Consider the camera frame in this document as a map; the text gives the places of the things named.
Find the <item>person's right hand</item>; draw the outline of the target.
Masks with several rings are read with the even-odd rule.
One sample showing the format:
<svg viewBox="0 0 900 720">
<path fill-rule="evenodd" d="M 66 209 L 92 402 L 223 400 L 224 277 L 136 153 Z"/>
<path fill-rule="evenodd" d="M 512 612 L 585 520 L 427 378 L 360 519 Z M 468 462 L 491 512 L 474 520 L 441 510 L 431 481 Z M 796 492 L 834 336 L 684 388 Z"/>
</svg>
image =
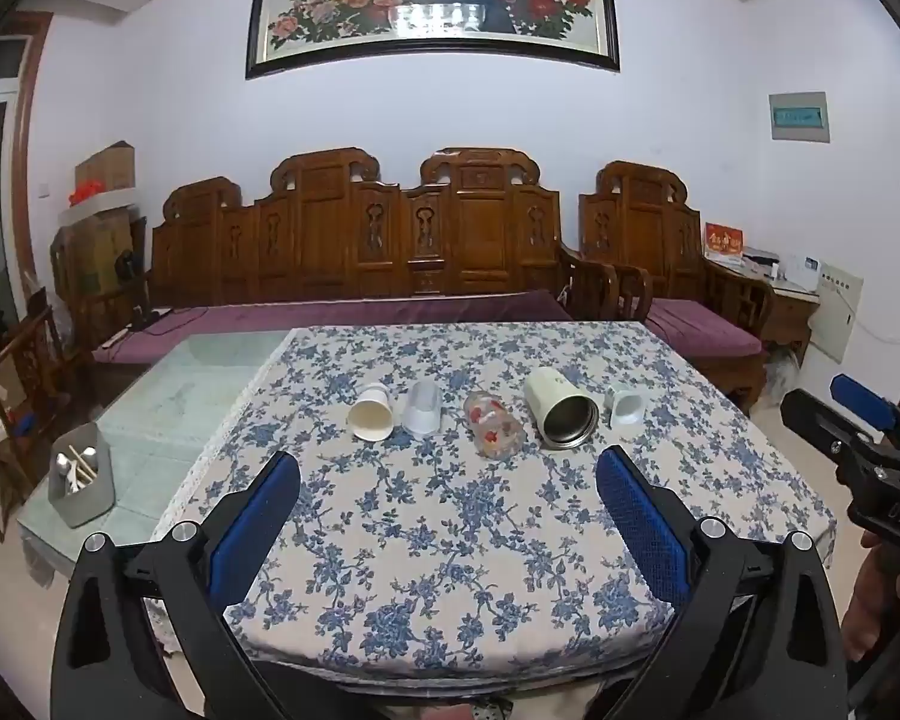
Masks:
<svg viewBox="0 0 900 720">
<path fill-rule="evenodd" d="M 866 556 L 841 624 L 844 652 L 850 661 L 859 661 L 875 647 L 880 637 L 883 613 L 894 600 L 900 600 L 900 576 L 891 580 L 878 567 L 881 539 L 865 532 L 862 546 L 866 549 Z"/>
</svg>

